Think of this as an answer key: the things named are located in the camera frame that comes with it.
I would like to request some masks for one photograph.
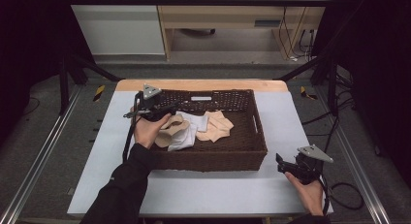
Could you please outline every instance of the floor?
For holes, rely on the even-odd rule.
[[[139,60],[139,64],[135,61],[119,64],[103,58],[99,64],[107,71],[128,79],[271,80],[292,71],[306,59],[303,56],[297,62],[283,60],[270,30],[217,29],[214,35],[207,31],[180,30],[176,39],[169,61],[144,59]],[[302,44],[307,44],[306,39],[302,39]],[[348,75],[343,69],[339,72]],[[287,82],[301,123],[328,111],[324,105],[327,85],[312,86],[309,82],[311,73],[307,71]],[[36,174],[30,169],[33,162],[39,162],[36,158],[39,152],[43,152],[44,143],[50,142],[47,139],[50,130],[61,121],[58,116],[57,77],[39,82],[32,88],[32,99],[26,113],[0,148],[0,212],[4,214],[7,208],[15,208],[15,213],[19,214],[14,220],[16,223],[79,223],[66,211],[115,89],[114,82],[90,71],[87,75],[89,82],[86,86],[70,84],[71,92],[79,92],[79,100],[64,128],[58,132],[58,141],[52,142],[52,150],[45,152],[47,157],[34,165],[40,172]],[[100,101],[92,102],[97,87],[102,84],[106,89]],[[308,96],[301,96],[302,86]],[[337,88],[338,92],[344,90],[346,88],[342,86]],[[339,104],[350,98],[349,92],[342,92]],[[360,189],[365,187],[365,206],[351,210],[340,205],[337,201],[355,207],[361,203],[361,198],[350,185],[339,185],[332,192],[335,198],[331,200],[334,209],[332,222],[411,223],[410,189],[391,160],[375,154],[372,139],[355,110],[355,103],[347,102],[347,106],[341,107],[339,125],[332,134],[328,149],[328,155],[336,163],[325,166],[325,177],[329,186],[346,182]],[[334,120],[334,116],[326,115],[318,121],[304,124],[309,142],[324,149]],[[347,148],[348,151],[352,149],[354,155],[347,152]],[[358,175],[357,164],[364,176]],[[25,180],[27,173],[32,173],[31,183]],[[23,182],[29,184],[26,191],[18,189]],[[280,217],[271,220],[271,223],[286,222],[287,219]]]

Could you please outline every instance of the wicker basket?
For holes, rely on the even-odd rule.
[[[212,141],[196,139],[192,147],[179,151],[151,148],[159,159],[155,169],[199,172],[258,171],[267,154],[263,127],[257,111],[253,90],[181,91],[163,90],[168,105],[181,101],[178,109],[196,115],[205,111],[222,111],[233,122],[230,137]],[[192,97],[210,100],[193,101]]]

